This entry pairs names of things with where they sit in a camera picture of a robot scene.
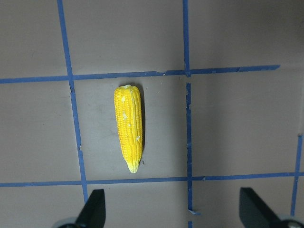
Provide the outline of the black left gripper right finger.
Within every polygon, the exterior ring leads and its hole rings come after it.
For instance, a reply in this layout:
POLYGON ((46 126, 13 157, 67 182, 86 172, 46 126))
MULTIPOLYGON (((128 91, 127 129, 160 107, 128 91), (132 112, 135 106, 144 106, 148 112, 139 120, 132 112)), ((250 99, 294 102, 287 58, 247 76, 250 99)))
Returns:
POLYGON ((245 228, 302 228, 304 223, 291 218, 280 218, 249 187, 239 191, 239 218, 245 228))

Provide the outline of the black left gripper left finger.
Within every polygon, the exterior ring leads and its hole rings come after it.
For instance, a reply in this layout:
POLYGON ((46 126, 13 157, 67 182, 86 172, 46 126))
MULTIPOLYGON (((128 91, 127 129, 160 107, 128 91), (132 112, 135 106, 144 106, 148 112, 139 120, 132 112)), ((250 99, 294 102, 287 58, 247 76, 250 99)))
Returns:
POLYGON ((93 190, 74 222, 54 228, 103 228, 105 226, 105 191, 93 190))

